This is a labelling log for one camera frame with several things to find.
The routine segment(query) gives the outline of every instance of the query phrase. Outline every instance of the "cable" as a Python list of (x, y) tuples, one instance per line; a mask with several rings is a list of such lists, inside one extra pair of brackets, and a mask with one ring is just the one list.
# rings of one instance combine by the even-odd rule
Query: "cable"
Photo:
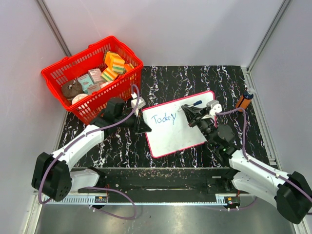
[(136, 218), (136, 215), (137, 215), (137, 206), (136, 206), (135, 203), (131, 200), (131, 198), (129, 198), (129, 197), (128, 197), (126, 194), (124, 194), (123, 192), (118, 191), (118, 190), (115, 190), (115, 189), (106, 189), (106, 188), (98, 188), (98, 187), (85, 187), (85, 189), (96, 189), (96, 190), (111, 191), (111, 192), (115, 192), (115, 193), (118, 193), (118, 194), (120, 194), (120, 195), (123, 195), (125, 198), (127, 198), (127, 199), (131, 202), (131, 204), (132, 204), (132, 206), (133, 206), (135, 212), (134, 212), (133, 216), (131, 216), (131, 217), (121, 217), (121, 216), (118, 216), (118, 215), (116, 215), (116, 214), (112, 214), (112, 213), (109, 213), (109, 212), (107, 212), (107, 211), (102, 211), (102, 210), (99, 210), (99, 209), (96, 209), (96, 208), (94, 208), (93, 211), (96, 210), (96, 211), (102, 212), (102, 213), (104, 213), (104, 214), (110, 215), (110, 216), (112, 216), (112, 217), (120, 218), (120, 219), (125, 219), (125, 220), (132, 220), (132, 219), (135, 219), (135, 218)]
[[(77, 137), (75, 140), (73, 140), (65, 149), (64, 149), (64, 152), (61, 152), (51, 163), (50, 165), (48, 166), (48, 168), (46, 169), (43, 177), (42, 177), (42, 181), (41, 181), (41, 184), (39, 186), (39, 192), (38, 192), (38, 201), (40, 204), (46, 204), (48, 203), (51, 198), (49, 198), (48, 200), (46, 201), (42, 201), (42, 189), (43, 189), (43, 185), (45, 183), (45, 180), (51, 170), (51, 168), (54, 166), (54, 164), (58, 161), (58, 159), (64, 155), (65, 152), (67, 152), (69, 150), (70, 147), (72, 147), (74, 144), (76, 144), (79, 140), (81, 140), (82, 138), (86, 137), (88, 134), (90, 133), (94, 133), (94, 132), (97, 132), (97, 131), (102, 131), (102, 130), (105, 130), (105, 129), (108, 129), (108, 128), (112, 128), (112, 127), (116, 127), (117, 125), (123, 123), (124, 121), (126, 121), (128, 118), (131, 117), (131, 115), (136, 111), (137, 109), (137, 106), (138, 106), (138, 103), (139, 103), (139, 98), (140, 98), (140, 91), (138, 89), (138, 87), (133, 84), (131, 85), (131, 92), (133, 93), (133, 87), (135, 87), (136, 89), (136, 93), (137, 93), (137, 101), (136, 101), (136, 105), (134, 107), (134, 109), (130, 112), (130, 114), (128, 116), (126, 116), (124, 119), (122, 119), (121, 121), (117, 122), (117, 123), (114, 123), (112, 125), (109, 125), (109, 126), (105, 126), (105, 127), (102, 127), (102, 128), (98, 128), (98, 129), (95, 129), (95, 130), (92, 130), (92, 131), (89, 131), (86, 133), (86, 135), (81, 135), (79, 137)], [(123, 196), (126, 196), (128, 197), (126, 194), (122, 193), (122, 192), (119, 192), (118, 193), (122, 194)]]
[(243, 112), (243, 115), (244, 115), (242, 151), (243, 151), (243, 156), (246, 158), (246, 160), (249, 161), (250, 163), (252, 163), (253, 165), (261, 168), (262, 170), (266, 171), (267, 173), (270, 173), (271, 175), (276, 176), (277, 178), (281, 178), (283, 181), (285, 181), (288, 184), (292, 185), (294, 188), (296, 188), (303, 196), (305, 196), (312, 203), (312, 198), (305, 191), (303, 191), (299, 186), (297, 186), (296, 184), (294, 184), (290, 180), (286, 179), (285, 177), (283, 177), (281, 175), (277, 175), (275, 172), (272, 172), (270, 169), (265, 168), (264, 166), (260, 165), (259, 163), (254, 162), (252, 159), (250, 159), (250, 157), (247, 156), (246, 149), (245, 149), (246, 124), (247, 124), (245, 109), (243, 109), (241, 107), (238, 107), (238, 108), (236, 108), (234, 110), (231, 110), (231, 111), (222, 112), (222, 113), (216, 113), (216, 114), (219, 115), (219, 116), (223, 116), (223, 115), (234, 113), (234, 112), (239, 111), (239, 110), (241, 110)]
[(213, 208), (213, 207), (204, 207), (205, 209), (208, 209), (208, 210), (213, 210), (213, 211), (227, 211), (227, 212), (231, 212), (231, 211), (243, 211), (243, 210), (246, 210), (246, 209), (249, 209), (250, 207), (254, 206), (255, 205), (255, 202), (257, 201), (257, 197), (255, 197), (255, 199), (253, 200), (252, 203), (250, 203), (248, 206), (244, 206), (244, 207), (239, 207), (238, 209), (218, 209), (218, 208)]

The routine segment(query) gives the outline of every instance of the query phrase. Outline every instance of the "whiteboard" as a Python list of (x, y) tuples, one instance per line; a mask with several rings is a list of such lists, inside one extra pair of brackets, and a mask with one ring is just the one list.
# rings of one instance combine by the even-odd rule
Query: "whiteboard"
[(144, 121), (152, 129), (150, 133), (146, 133), (152, 157), (166, 156), (203, 144), (206, 138), (199, 128), (189, 127), (184, 112), (178, 112), (178, 109), (184, 104), (191, 105), (199, 100), (202, 103), (196, 107), (206, 107), (207, 102), (214, 98), (212, 91), (206, 91), (144, 109)]

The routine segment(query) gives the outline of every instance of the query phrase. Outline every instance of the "white wall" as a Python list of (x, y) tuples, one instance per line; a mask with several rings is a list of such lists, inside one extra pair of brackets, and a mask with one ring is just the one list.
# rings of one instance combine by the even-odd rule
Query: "white wall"
[(17, 234), (36, 158), (52, 151), (65, 113), (40, 71), (64, 54), (34, 0), (2, 1), (0, 31), (0, 233)]
[(283, 0), (45, 0), (72, 53), (109, 35), (145, 65), (247, 66)]
[(252, 76), (283, 170), (312, 187), (311, 12), (310, 0), (292, 1)]

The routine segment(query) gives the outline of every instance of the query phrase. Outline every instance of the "gray floor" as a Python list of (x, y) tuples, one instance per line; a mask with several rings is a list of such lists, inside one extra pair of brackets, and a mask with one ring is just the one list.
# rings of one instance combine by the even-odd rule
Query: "gray floor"
[[(244, 197), (243, 204), (251, 198)], [(131, 206), (105, 210), (131, 216)], [(92, 212), (87, 206), (45, 205), (36, 234), (293, 234), (286, 221), (269, 203), (257, 200), (243, 211), (220, 212), (195, 206), (139, 206), (136, 220), (120, 220)]]

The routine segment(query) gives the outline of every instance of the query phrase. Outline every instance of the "marble tabletop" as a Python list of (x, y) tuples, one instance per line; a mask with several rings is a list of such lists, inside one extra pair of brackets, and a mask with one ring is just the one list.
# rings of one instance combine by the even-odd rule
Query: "marble tabletop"
[[(212, 90), (224, 111), (234, 109), (246, 89), (240, 66), (146, 66), (142, 71), (141, 92), (148, 106)], [(263, 139), (252, 104), (247, 108), (246, 151), (268, 163)], [(241, 144), (243, 115), (234, 113), (217, 118), (218, 124), (228, 124), (235, 133), (235, 143)], [(67, 144), (85, 128), (72, 113), (68, 113), (59, 147)], [(76, 167), (219, 167), (209, 148), (196, 146), (184, 151), (152, 158), (145, 134), (135, 135), (130, 129), (118, 128), (102, 143), (92, 148)]]

